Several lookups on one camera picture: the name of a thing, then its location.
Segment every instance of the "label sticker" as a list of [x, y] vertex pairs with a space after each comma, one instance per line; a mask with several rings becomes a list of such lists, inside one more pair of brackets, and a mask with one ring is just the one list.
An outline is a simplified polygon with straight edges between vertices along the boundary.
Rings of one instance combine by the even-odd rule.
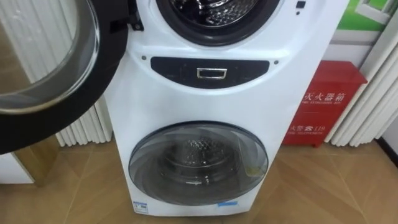
[[148, 206], [146, 203], [142, 202], [132, 202], [134, 211], [137, 213], [146, 213], [148, 214]]
[[260, 177], [264, 174], [264, 172], [261, 170], [261, 167], [257, 166], [244, 166], [244, 171], [246, 171], [246, 174], [249, 177]]
[[237, 201], [235, 201], [235, 202], [221, 202], [221, 203], [218, 203], [217, 205], [219, 207], [222, 207], [222, 206], [235, 206], [235, 205], [238, 205], [238, 202]]

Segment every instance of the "dual drum washing machine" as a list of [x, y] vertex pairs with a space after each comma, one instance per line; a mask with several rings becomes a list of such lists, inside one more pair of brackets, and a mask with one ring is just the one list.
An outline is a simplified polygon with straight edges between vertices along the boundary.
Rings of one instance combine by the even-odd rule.
[[347, 3], [137, 1], [105, 94], [135, 212], [248, 211]]
[[[0, 154], [62, 130], [106, 89], [134, 210], [156, 216], [251, 208], [348, 4], [62, 2], [0, 3], [0, 29], [33, 74], [14, 89], [3, 83], [20, 77], [0, 74]], [[31, 18], [5, 10], [17, 6]]]

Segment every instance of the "transparent door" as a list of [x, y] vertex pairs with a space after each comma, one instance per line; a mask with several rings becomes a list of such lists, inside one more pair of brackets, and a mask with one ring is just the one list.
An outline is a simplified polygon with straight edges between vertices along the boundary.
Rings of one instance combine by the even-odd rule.
[[0, 0], [0, 154], [40, 141], [102, 95], [126, 50], [127, 0]]
[[176, 124], [143, 139], [129, 173], [148, 196], [177, 205], [232, 200], [260, 183], [266, 150], [253, 134], [223, 123]]

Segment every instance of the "open door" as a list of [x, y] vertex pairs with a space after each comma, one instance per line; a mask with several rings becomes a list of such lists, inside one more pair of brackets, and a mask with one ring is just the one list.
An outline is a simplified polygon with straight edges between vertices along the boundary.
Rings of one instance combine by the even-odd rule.
[[135, 9], [133, 0], [0, 0], [0, 154], [55, 134], [98, 100], [126, 51]]

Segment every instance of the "tiled floor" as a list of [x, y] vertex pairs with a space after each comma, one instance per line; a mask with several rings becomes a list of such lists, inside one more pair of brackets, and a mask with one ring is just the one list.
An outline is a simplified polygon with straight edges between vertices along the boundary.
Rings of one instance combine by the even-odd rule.
[[63, 150], [45, 187], [0, 186], [0, 223], [398, 224], [398, 169], [375, 142], [283, 147], [250, 212], [157, 218], [133, 212], [111, 142]]

